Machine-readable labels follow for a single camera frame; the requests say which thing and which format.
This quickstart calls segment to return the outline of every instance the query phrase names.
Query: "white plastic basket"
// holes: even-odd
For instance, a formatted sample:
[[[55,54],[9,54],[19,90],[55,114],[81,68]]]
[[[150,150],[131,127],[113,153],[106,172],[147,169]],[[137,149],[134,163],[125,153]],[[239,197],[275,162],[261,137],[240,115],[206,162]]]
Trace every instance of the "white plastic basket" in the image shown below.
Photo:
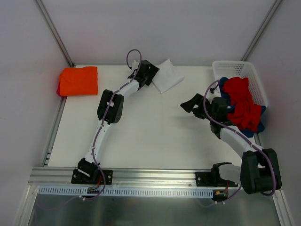
[[[268,107],[262,84],[258,78],[255,67],[250,62],[245,61],[214,61],[212,64],[215,80],[222,77],[249,78],[249,90],[255,104]]]

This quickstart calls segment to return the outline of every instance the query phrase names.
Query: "blue cloth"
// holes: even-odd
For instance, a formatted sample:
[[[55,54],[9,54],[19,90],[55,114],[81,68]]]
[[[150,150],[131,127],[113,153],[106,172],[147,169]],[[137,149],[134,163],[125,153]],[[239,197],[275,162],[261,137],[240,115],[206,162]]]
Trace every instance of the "blue cloth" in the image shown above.
[[[221,91],[221,97],[225,98],[227,100],[228,106],[230,106],[230,108],[228,108],[228,112],[232,112],[235,110],[235,105],[230,104],[231,103],[230,96],[228,95],[228,93],[225,93],[222,90],[224,83],[227,80],[228,80],[228,78],[225,78],[225,77],[221,78],[219,87],[220,87],[220,91]],[[261,115],[265,112],[266,109],[267,109],[266,106],[261,106]],[[264,127],[263,123],[261,121],[259,121],[256,133],[263,132],[264,130],[265,130],[265,127]],[[249,129],[242,129],[240,131],[248,138],[251,138],[254,136],[254,132],[250,131]]]

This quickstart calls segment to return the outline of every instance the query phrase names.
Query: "metal frame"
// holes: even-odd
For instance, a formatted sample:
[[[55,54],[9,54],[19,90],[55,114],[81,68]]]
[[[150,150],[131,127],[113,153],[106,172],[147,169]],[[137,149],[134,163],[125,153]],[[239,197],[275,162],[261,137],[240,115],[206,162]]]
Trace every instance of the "metal frame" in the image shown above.
[[[29,185],[68,185],[74,168],[71,167],[35,167],[30,176]],[[113,170],[114,187],[142,188],[191,188],[196,189],[195,172],[208,170],[179,169],[104,169]]]
[[[269,25],[272,17],[275,15],[275,13],[277,12],[277,10],[279,9],[281,3],[284,0],[275,0],[275,2],[273,3],[273,5],[271,6],[271,8],[269,9],[268,13],[266,14],[262,24],[259,26],[259,29],[257,30],[255,36],[253,37],[250,45],[248,46],[248,48],[246,49],[245,54],[242,57],[242,61],[247,61],[250,54],[252,53],[252,51],[255,49],[256,44],[258,43],[258,41],[260,40],[260,38],[262,37],[262,34],[264,33],[264,31],[266,30],[267,26]]]
[[[74,67],[74,63],[68,54],[68,51],[58,34],[54,23],[47,12],[45,5],[42,0],[34,0],[39,11],[44,17],[55,41],[57,42],[66,62],[70,67]],[[242,60],[246,61],[250,56],[251,52],[256,47],[256,44],[262,37],[263,32],[266,30],[268,24],[270,23],[272,17],[279,9],[279,6],[283,0],[275,0],[270,10],[267,12],[262,24],[260,25],[258,31],[253,37],[250,45],[248,46],[246,52],[244,53]],[[66,98],[62,98],[53,127],[51,129],[51,134],[47,142],[47,147],[45,149],[45,157],[42,166],[47,166],[50,154],[53,148],[59,123],[63,114],[64,105]],[[255,136],[255,141],[260,143],[260,137]],[[196,171],[208,171],[208,170],[168,170],[168,169],[112,169],[114,171],[113,184],[112,187],[138,187],[138,188],[188,188],[196,189],[195,182],[195,172]],[[20,226],[28,225],[30,217],[32,214],[34,202],[39,190],[40,185],[53,186],[53,185],[68,185],[71,184],[71,177],[73,173],[73,168],[61,168],[61,167],[35,167],[32,170],[30,176],[27,192],[22,201],[20,211],[16,218],[16,224]],[[199,187],[204,189],[222,189],[216,187]],[[286,199],[283,191],[276,191],[273,196],[274,204],[278,213],[278,217],[282,226],[294,226],[293,218],[288,209]]]
[[[70,167],[35,167],[29,179],[28,192],[23,204],[23,211],[17,217],[17,225],[28,225],[39,190],[39,186],[78,186],[71,184],[73,168]],[[179,169],[110,169],[113,170],[113,184],[109,187],[128,188],[170,188],[170,189],[224,189],[224,187],[197,187],[195,172],[208,170]],[[273,196],[281,226],[295,226],[288,209],[283,191]]]
[[[74,63],[59,35],[59,33],[57,32],[57,29],[55,28],[55,25],[49,15],[49,13],[46,10],[46,7],[43,3],[42,0],[34,0],[39,11],[41,12],[42,16],[45,19],[45,22],[47,24],[47,26],[49,27],[51,33],[53,34],[53,37],[55,39],[55,41],[57,42],[65,60],[67,61],[68,65],[70,67],[74,67],[75,65],[88,65],[88,63]],[[243,57],[242,57],[242,61],[246,61],[250,54],[252,53],[252,51],[255,49],[256,44],[258,43],[258,41],[260,40],[260,38],[262,37],[263,32],[266,30],[268,24],[270,23],[272,17],[274,16],[274,14],[277,12],[277,10],[279,9],[281,3],[284,0],[275,0],[274,3],[272,4],[271,8],[269,9],[269,11],[267,12],[263,22],[261,23],[261,25],[259,26],[256,34],[254,35],[251,43],[249,44],[248,48],[246,49]]]
[[[50,29],[50,31],[51,31],[51,33],[52,33],[52,35],[53,35],[56,43],[58,44],[58,46],[59,46],[59,48],[60,48],[60,50],[61,50],[61,52],[62,52],[62,54],[63,54],[63,56],[65,58],[65,60],[67,61],[68,65],[69,65],[69,67],[74,67],[74,63],[73,63],[73,61],[72,61],[72,59],[71,59],[71,57],[70,57],[70,55],[69,55],[69,53],[68,53],[68,51],[67,51],[67,49],[65,47],[65,45],[64,45],[64,43],[63,43],[60,35],[58,34],[58,32],[57,32],[57,30],[55,28],[55,25],[52,22],[52,19],[51,19],[49,13],[47,12],[47,10],[45,8],[45,5],[44,5],[43,1],[42,0],[34,0],[34,1],[36,3],[36,5],[37,5],[37,7],[38,7],[38,9],[40,11],[40,13],[44,17],[45,22],[46,22],[47,26],[49,27],[49,29]]]
[[[51,155],[51,152],[52,152],[52,148],[53,148],[53,144],[55,143],[55,138],[56,138],[56,134],[57,134],[57,131],[58,131],[58,127],[60,125],[62,114],[63,114],[63,111],[64,111],[64,107],[65,107],[65,104],[66,104],[66,100],[67,100],[66,97],[61,98],[58,110],[56,112],[55,120],[53,122],[51,131],[50,131],[50,135],[49,135],[49,138],[48,138],[48,141],[47,141],[47,145],[46,145],[46,148],[45,148],[45,151],[44,151],[45,156],[44,156],[44,159],[43,159],[43,162],[42,162],[41,166],[47,166],[48,165],[50,155]]]

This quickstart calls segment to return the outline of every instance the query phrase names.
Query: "metal bar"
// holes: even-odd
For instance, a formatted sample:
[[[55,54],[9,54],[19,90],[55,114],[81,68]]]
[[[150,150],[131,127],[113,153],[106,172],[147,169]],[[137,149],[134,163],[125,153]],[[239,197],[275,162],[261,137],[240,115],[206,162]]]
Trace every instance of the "metal bar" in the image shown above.
[[[42,162],[42,166],[46,166],[48,164],[47,162],[47,158],[48,155],[51,154],[52,148],[53,148],[53,144],[55,143],[55,138],[56,138],[56,134],[58,131],[58,127],[60,125],[60,121],[62,118],[62,114],[63,114],[63,110],[66,104],[66,97],[61,98],[58,110],[57,110],[57,114],[55,116],[55,121],[53,123],[53,126],[51,128],[51,132],[50,132],[50,136],[49,139],[47,141],[47,145],[46,145],[46,149],[45,149],[45,156],[44,156],[44,160]]]
[[[71,184],[74,168],[35,167],[28,184],[49,186],[78,186]],[[113,170],[111,187],[139,188],[187,188],[196,189],[195,172],[209,170],[172,170],[172,169],[106,169]]]
[[[260,25],[260,27],[257,30],[255,36],[253,37],[250,45],[248,46],[244,56],[242,57],[242,59],[241,59],[242,61],[246,61],[249,58],[250,54],[255,49],[256,44],[258,43],[258,41],[262,37],[263,32],[266,30],[266,28],[267,28],[268,24],[270,23],[272,17],[276,13],[276,11],[279,9],[279,6],[281,5],[281,3],[283,1],[284,0],[275,0],[274,1],[273,5],[271,6],[268,13],[266,14],[262,24]]]
[[[259,146],[262,147],[262,143],[261,143],[261,140],[259,138],[259,134],[258,133],[254,133],[254,140],[255,140],[255,143]]]
[[[28,202],[27,197],[28,197],[30,188],[31,188],[31,186],[28,185],[25,189],[25,194],[22,196],[22,199],[21,199],[21,202],[20,202],[17,214],[16,214],[16,219],[15,219],[14,225],[20,225],[20,222],[23,219],[23,216],[24,216],[23,212],[26,207],[26,203]]]
[[[31,220],[32,210],[34,203],[36,201],[36,197],[38,194],[39,186],[30,186],[28,193],[26,195],[26,201],[23,205],[23,211],[21,215],[16,219],[14,225],[18,226],[27,226]]]
[[[88,195],[91,193],[89,186],[40,186],[39,194],[54,195]],[[190,188],[132,188],[132,187],[106,187],[101,196],[123,196],[123,197],[175,197],[175,198],[213,198],[213,190],[190,189]]]
[[[37,5],[39,11],[41,12],[42,16],[44,17],[45,22],[48,25],[51,33],[53,34],[53,37],[54,37],[55,41],[57,42],[57,44],[58,44],[65,60],[67,61],[68,65],[70,67],[73,67],[74,63],[73,63],[73,61],[72,61],[72,59],[71,59],[71,57],[70,57],[70,55],[69,55],[69,53],[68,53],[68,51],[65,47],[60,35],[58,34],[58,32],[55,28],[55,25],[53,24],[53,22],[51,20],[51,17],[49,15],[49,13],[47,12],[46,8],[45,8],[45,5],[44,5],[43,1],[42,0],[34,0],[34,1]]]
[[[281,226],[295,226],[293,217],[287,206],[284,192],[277,190],[273,195],[273,200]]]
[[[87,65],[93,65],[93,66],[126,66],[126,63],[121,63],[120,61],[119,62],[115,62],[115,63],[112,63],[112,62],[104,62],[104,63],[91,63],[91,62],[74,62],[74,66],[87,66]],[[201,64],[201,65],[194,65],[194,64],[174,64],[174,66],[202,66],[202,67],[212,67],[212,64]]]

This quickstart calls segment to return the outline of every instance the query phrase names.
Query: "white table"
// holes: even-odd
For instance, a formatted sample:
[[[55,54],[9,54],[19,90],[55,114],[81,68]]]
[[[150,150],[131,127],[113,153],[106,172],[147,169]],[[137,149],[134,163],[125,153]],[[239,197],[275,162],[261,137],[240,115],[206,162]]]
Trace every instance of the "white table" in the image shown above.
[[[208,120],[188,114],[180,104],[204,94],[213,82],[212,67],[178,66],[184,81],[162,95],[153,84],[124,102],[102,155],[104,168],[210,169],[240,157],[210,130]],[[76,167],[93,139],[96,110],[104,89],[115,90],[131,74],[126,66],[98,66],[97,96],[68,97],[49,166]]]

